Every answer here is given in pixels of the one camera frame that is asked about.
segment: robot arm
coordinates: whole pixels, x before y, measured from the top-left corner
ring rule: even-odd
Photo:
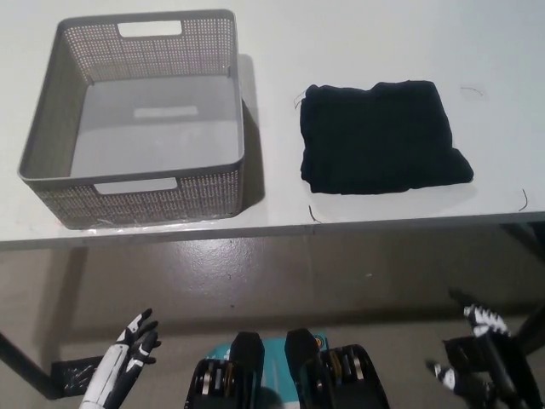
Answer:
[[[511,409],[544,408],[525,355],[502,317],[461,291],[450,291],[450,297],[461,307],[473,338],[446,342],[458,344],[451,350],[456,353],[449,354],[450,363],[458,371],[429,361],[427,367],[433,375],[471,408],[496,407],[497,401]],[[472,372],[489,372],[491,382]]]
[[[152,315],[148,309],[123,330],[102,358],[83,397],[80,409],[118,409],[138,379],[145,364],[155,363],[150,353],[161,342],[155,330],[158,323],[143,325]]]

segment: concrete floor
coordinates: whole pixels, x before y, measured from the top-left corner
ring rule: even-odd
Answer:
[[[499,228],[222,239],[88,250],[0,253],[0,330],[36,362],[103,354],[154,308],[163,346],[123,407],[182,407],[192,371],[237,330],[262,337],[302,325],[370,353],[392,408],[462,408],[426,372],[452,320],[450,285],[512,314],[543,300],[545,266]],[[508,323],[516,330],[520,318]],[[531,357],[545,381],[545,354]],[[0,408],[47,402],[0,364]]]

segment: black folded cloth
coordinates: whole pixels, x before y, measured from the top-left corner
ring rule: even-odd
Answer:
[[[301,102],[301,133],[301,178],[313,193],[393,193],[473,179],[428,81],[369,91],[312,85]]]

